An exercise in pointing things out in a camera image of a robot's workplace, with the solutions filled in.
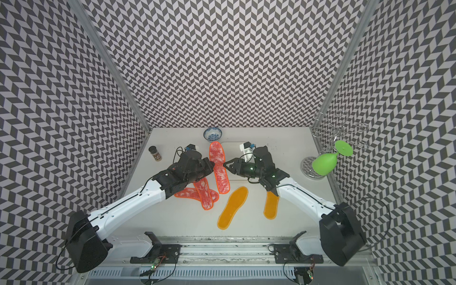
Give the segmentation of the red insole orange trim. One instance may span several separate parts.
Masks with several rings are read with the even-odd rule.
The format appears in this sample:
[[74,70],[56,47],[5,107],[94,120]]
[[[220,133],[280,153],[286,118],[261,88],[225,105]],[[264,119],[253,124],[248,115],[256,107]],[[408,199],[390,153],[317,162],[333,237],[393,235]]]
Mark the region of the red insole orange trim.
[[212,142],[209,147],[209,159],[214,163],[214,175],[217,184],[217,189],[220,194],[230,192],[230,182],[227,171],[223,164],[226,162],[226,157],[222,145],[218,142]]
[[193,183],[198,192],[201,205],[204,210],[211,210],[213,208],[213,199],[209,189],[209,183],[206,178],[200,179],[198,182]]
[[[210,189],[210,195],[212,201],[215,203],[219,200],[219,193]],[[187,198],[196,201],[201,201],[200,195],[196,188],[185,188],[183,191],[178,192],[174,195],[176,198]]]

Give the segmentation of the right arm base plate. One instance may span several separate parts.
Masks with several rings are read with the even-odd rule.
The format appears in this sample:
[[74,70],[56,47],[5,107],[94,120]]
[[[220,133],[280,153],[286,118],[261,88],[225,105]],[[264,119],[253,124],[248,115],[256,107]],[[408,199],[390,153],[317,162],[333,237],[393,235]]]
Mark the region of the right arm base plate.
[[298,233],[289,243],[284,244],[269,244],[268,250],[274,255],[276,264],[285,263],[305,263],[305,264],[322,264],[324,262],[322,255],[305,255],[298,248],[298,239],[306,234],[307,231]]

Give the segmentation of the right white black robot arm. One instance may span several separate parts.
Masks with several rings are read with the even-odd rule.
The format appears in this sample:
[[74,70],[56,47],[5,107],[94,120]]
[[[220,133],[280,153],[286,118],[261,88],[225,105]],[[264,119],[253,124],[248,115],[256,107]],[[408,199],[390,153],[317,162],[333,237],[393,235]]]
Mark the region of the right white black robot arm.
[[266,191],[287,200],[302,210],[318,226],[319,234],[297,234],[291,247],[299,255],[326,255],[338,266],[345,266],[367,243],[361,223],[347,203],[327,201],[299,185],[285,171],[277,168],[266,146],[253,149],[223,167],[244,178],[254,178]]

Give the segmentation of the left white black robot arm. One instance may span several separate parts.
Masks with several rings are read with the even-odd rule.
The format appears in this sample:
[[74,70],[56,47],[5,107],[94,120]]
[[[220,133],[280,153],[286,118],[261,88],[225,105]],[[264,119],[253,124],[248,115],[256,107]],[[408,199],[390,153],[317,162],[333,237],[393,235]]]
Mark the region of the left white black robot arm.
[[108,237],[124,223],[152,205],[161,203],[213,173],[215,163],[196,150],[186,150],[176,163],[147,179],[144,186],[103,208],[70,216],[64,248],[77,273],[99,266],[114,246]]

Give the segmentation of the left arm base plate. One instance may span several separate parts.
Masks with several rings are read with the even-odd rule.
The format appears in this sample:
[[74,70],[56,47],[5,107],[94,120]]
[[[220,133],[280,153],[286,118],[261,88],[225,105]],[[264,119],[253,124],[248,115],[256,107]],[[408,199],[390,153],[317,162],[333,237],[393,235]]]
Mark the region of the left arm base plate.
[[177,243],[163,244],[153,232],[144,233],[152,242],[152,248],[140,256],[132,256],[131,264],[152,264],[155,260],[161,264],[176,264],[181,254],[182,245]]

